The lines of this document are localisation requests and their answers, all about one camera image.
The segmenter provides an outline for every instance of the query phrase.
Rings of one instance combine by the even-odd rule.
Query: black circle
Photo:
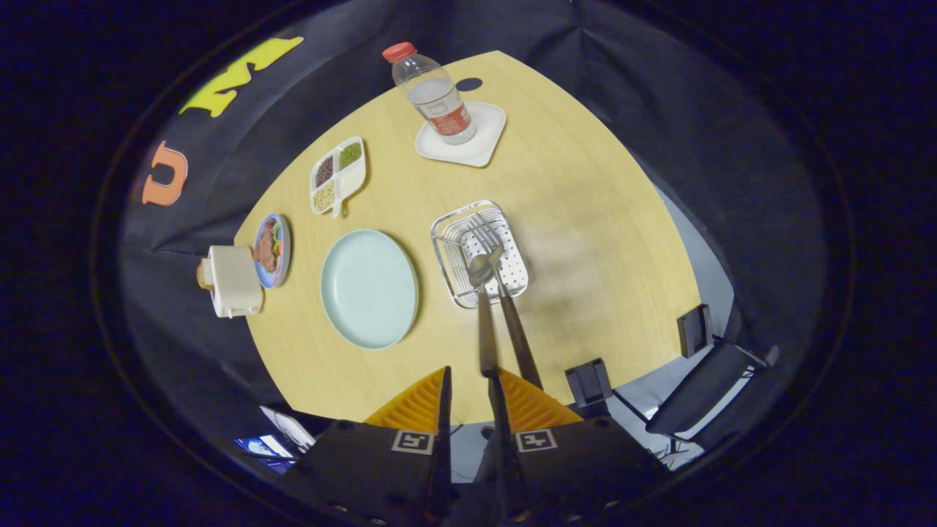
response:
[[[458,83],[455,83],[455,89],[460,92],[470,92],[472,90],[477,90],[482,85],[482,80],[477,77],[468,77],[467,79],[462,79]]]

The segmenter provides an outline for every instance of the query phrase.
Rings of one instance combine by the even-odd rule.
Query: plastic water bottle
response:
[[[394,84],[407,96],[442,140],[461,144],[475,136],[475,123],[452,79],[435,60],[416,53],[409,42],[384,50]]]

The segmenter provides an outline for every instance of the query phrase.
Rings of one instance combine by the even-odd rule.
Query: yellow letter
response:
[[[302,37],[291,38],[290,40],[284,40],[283,38],[267,40],[232,62],[224,73],[209,81],[195,94],[195,97],[186,103],[186,106],[182,107],[179,113],[189,108],[202,108],[208,110],[212,117],[218,117],[237,97],[237,92],[232,88],[247,84],[250,81],[250,70],[247,69],[247,63],[253,64],[255,71],[264,69],[302,41]]]

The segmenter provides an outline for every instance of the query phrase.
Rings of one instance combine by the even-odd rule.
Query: dish rack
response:
[[[528,272],[521,258],[517,242],[511,232],[511,225],[504,211],[495,202],[481,200],[453,211],[433,223],[430,238],[433,240],[433,249],[439,260],[439,270],[446,280],[449,296],[455,304],[462,309],[478,307],[478,292],[469,283],[469,262],[479,254],[484,254],[482,246],[478,243],[469,229],[477,225],[479,214],[487,220],[498,237],[504,242],[504,253],[498,260],[498,271],[508,294],[519,296],[527,290]],[[498,281],[491,279],[485,284],[491,304],[500,302],[498,297]]]

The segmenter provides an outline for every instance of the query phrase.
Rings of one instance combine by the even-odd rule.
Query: grain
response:
[[[316,208],[317,212],[321,212],[332,206],[332,203],[335,201],[335,181],[329,181],[325,185],[319,187],[316,190],[316,194],[312,197],[312,204]]]
[[[338,156],[338,170],[343,170],[361,157],[361,144],[349,144]]]
[[[319,165],[319,171],[316,172],[316,188],[321,187],[328,178],[332,177],[332,165],[331,155]]]

